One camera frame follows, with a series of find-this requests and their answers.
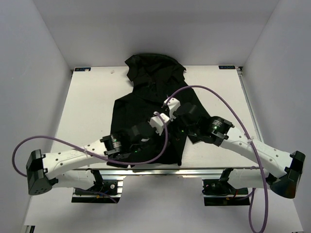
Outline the black jacket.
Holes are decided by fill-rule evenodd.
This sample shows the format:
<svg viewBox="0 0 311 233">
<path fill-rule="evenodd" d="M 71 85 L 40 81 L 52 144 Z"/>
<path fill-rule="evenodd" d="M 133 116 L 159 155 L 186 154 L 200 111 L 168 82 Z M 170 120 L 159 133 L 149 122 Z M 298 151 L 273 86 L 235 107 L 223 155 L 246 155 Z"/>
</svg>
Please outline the black jacket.
<svg viewBox="0 0 311 233">
<path fill-rule="evenodd" d="M 173 92 L 187 86 L 184 78 L 186 70 L 177 60 L 163 54 L 143 53 L 128 58 L 125 63 L 129 67 L 128 79 L 133 82 L 132 93 L 114 102 L 110 133 L 117 133 L 123 129 L 149 121 L 155 111 L 161 113 L 164 100 Z M 180 103 L 196 105 L 202 115 L 209 117 L 192 88 L 188 88 L 175 95 Z M 182 165 L 182 155 L 187 136 L 178 129 L 177 122 L 168 126 L 169 143 L 163 155 L 151 162 L 165 165 Z M 127 158 L 109 159 L 126 163 L 144 162 L 153 159 L 161 152 L 165 136 L 158 139 L 157 144 L 148 146 L 143 152 L 126 154 Z"/>
</svg>

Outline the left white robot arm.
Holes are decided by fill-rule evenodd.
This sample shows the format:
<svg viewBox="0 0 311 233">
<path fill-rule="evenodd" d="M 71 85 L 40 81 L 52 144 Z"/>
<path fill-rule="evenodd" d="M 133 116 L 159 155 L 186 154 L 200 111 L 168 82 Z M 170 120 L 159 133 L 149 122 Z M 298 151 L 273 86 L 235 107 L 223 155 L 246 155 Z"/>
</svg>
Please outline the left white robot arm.
<svg viewBox="0 0 311 233">
<path fill-rule="evenodd" d="M 71 145 L 70 150 L 54 153 L 34 150 L 26 164 L 28 193 L 36 196 L 56 187 L 77 187 L 97 194 L 103 187 L 99 174 L 91 170 L 78 171 L 78 168 L 99 162 L 124 166 L 151 163 L 163 154 L 151 154 L 162 134 L 166 134 L 163 123 L 151 120 L 83 147 Z"/>
</svg>

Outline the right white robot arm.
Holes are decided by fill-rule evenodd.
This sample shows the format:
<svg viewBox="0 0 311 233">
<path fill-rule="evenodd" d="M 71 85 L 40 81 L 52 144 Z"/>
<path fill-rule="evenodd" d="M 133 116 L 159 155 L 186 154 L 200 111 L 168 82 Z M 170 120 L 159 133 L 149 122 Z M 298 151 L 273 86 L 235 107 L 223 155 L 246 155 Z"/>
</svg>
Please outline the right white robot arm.
<svg viewBox="0 0 311 233">
<path fill-rule="evenodd" d="M 303 173 L 305 154 L 275 149 L 256 139 L 249 139 L 246 133 L 230 121 L 219 116 L 204 115 L 191 103 L 176 103 L 169 107 L 170 118 L 177 122 L 181 131 L 194 136 L 198 141 L 233 151 L 258 164 L 258 171 L 226 168 L 219 180 L 224 193 L 252 186 L 267 185 L 277 195 L 293 199 Z"/>
</svg>

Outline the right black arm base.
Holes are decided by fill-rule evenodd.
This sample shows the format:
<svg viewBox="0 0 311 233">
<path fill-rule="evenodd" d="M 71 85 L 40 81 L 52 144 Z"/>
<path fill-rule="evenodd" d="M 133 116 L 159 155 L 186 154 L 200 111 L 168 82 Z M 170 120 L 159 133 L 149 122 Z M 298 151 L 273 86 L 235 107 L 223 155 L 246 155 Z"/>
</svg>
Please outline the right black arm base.
<svg viewBox="0 0 311 233">
<path fill-rule="evenodd" d="M 218 179 L 202 180 L 205 206 L 249 206 L 248 188 L 235 189 L 229 184 L 222 185 Z"/>
</svg>

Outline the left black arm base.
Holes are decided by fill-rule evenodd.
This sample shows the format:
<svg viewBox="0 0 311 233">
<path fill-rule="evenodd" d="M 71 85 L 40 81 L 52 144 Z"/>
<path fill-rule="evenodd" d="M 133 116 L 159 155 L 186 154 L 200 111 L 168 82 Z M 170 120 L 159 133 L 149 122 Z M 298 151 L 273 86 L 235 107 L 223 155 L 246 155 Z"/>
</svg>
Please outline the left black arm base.
<svg viewBox="0 0 311 233">
<path fill-rule="evenodd" d="M 124 176 L 104 175 L 99 170 L 89 170 L 94 177 L 88 189 L 74 189 L 72 203 L 112 203 L 121 198 Z"/>
</svg>

